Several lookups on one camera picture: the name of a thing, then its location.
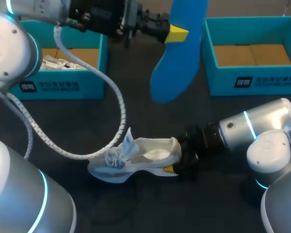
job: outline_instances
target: teal cardboard box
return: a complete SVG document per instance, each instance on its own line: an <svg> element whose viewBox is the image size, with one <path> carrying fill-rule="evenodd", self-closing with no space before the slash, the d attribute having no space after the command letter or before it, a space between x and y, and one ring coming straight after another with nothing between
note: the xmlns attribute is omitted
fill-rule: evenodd
<svg viewBox="0 0 291 233"><path fill-rule="evenodd" d="M37 22L23 21L26 31L43 49L56 49L53 36L54 26ZM99 49L97 68L106 73L108 62L108 38L87 31L81 33L65 27L62 32L63 44L68 49ZM105 82L88 70L41 70L34 77L11 89L20 100L81 100L102 99Z"/></svg>
<svg viewBox="0 0 291 233"><path fill-rule="evenodd" d="M218 66L214 46L283 44L291 61L291 17L207 18L202 58L212 96L291 94L291 65Z"/></svg>

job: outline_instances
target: shoe sole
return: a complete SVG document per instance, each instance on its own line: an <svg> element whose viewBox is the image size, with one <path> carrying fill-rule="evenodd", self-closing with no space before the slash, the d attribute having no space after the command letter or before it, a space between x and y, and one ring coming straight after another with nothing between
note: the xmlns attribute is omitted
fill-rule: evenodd
<svg viewBox="0 0 291 233"><path fill-rule="evenodd" d="M143 168L143 169L140 169L138 171L148 171L148 172L152 173L155 176L164 176L164 177L177 176L177 174L165 172L161 168ZM108 183L124 183L134 173L135 172L132 172L132 173L129 173L127 175L124 175L124 176L121 176L121 177L115 177L115 178L101 177L101 176L97 176L95 174L92 174L92 175L94 177L96 177L97 179L100 179L100 180L108 182Z"/></svg>

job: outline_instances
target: cable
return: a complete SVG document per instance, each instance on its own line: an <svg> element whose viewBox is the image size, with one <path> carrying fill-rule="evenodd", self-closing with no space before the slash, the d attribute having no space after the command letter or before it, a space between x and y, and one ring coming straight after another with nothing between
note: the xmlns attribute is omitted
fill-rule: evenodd
<svg viewBox="0 0 291 233"><path fill-rule="evenodd" d="M29 159L30 153L32 151L32 146L33 146L33 133L32 133L32 128L31 125L29 123L29 121L25 118L25 116L14 106L12 105L9 100L7 99L7 97L2 94L0 92L0 98L2 99L3 103L12 110L12 112L14 112L25 124L26 128L27 128L27 133L28 133L28 145L27 145L27 150L25 153L24 158L26 160Z"/></svg>
<svg viewBox="0 0 291 233"><path fill-rule="evenodd" d="M63 45L63 43L61 41L61 31L62 31L61 27L55 27L54 28L54 38L55 38L56 45L63 52L63 54L66 57L68 57L70 60L72 60L74 63L79 64L79 65L83 66L84 68L88 69L89 71L93 72L94 74L98 75L106 83L108 83L111 86L111 88L114 90L114 92L116 93L116 96L117 96L117 99L118 99L118 102L119 102L119 106L120 106L120 110L121 110L121 121L120 121L119 129L118 129L117 133L115 134L114 138L112 139L112 141L107 146L105 146L104 148L100 149L99 151L97 151L95 153L87 154L87 155L78 155L78 154L72 154L70 152L67 152L67 151L63 150L62 148L58 147L54 142L52 142L46 136L46 134L41 130L39 125L34 121L34 119L30 115L30 113L27 111L25 106L19 101L19 99L16 96L14 96L11 93L8 93L7 96L19 108L19 110L23 113L24 117L30 122L31 126L36 131L36 133L39 135L39 137L51 149L53 149L54 151L56 151L59 154L63 155L64 157L67 157L67 158L70 158L70 159L87 160L87 159L95 158L95 157L101 155L106 150L108 150L109 148L113 147L115 145L115 143L117 143L118 139L120 138L120 136L123 133L123 130L125 128L126 109L125 109L125 105L124 105L122 94L121 94L119 88L117 87L117 85L107 75L105 75L101 71L95 69L91 65L83 62L81 59L79 59L78 57L76 57L73 54L71 54L66 49L66 47Z"/></svg>
<svg viewBox="0 0 291 233"><path fill-rule="evenodd" d="M287 12L287 9L288 9L288 7L290 5L290 2L291 2L291 0L288 0L288 3L287 3L287 6L286 6L286 9L285 9L285 12L283 13L283 16L286 16L286 12Z"/></svg>

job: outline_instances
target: sneaker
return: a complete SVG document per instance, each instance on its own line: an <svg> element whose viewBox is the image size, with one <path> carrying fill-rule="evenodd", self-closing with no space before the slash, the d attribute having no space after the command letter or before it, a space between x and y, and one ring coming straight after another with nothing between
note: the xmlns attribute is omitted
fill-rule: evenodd
<svg viewBox="0 0 291 233"><path fill-rule="evenodd" d="M99 159L91 159L88 171L96 178L109 183L124 183L133 173L140 170L156 176L177 176L164 168L181 159L181 146L174 138L133 139L130 128L124 142L110 148Z"/></svg>
<svg viewBox="0 0 291 233"><path fill-rule="evenodd" d="M46 56L41 64L41 70L47 69L83 69L86 70L84 67L80 66L79 64L75 64L72 62L68 62L64 59L56 59L51 56Z"/></svg>

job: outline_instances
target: blue insole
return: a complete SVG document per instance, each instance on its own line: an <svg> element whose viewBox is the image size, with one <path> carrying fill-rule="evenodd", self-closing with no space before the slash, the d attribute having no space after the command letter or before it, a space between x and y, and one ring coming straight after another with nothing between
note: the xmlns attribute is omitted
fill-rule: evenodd
<svg viewBox="0 0 291 233"><path fill-rule="evenodd" d="M154 69L150 82L156 102L175 99L192 82L199 68L200 37L208 0L174 0L170 23L189 31L182 43L167 43L166 51Z"/></svg>

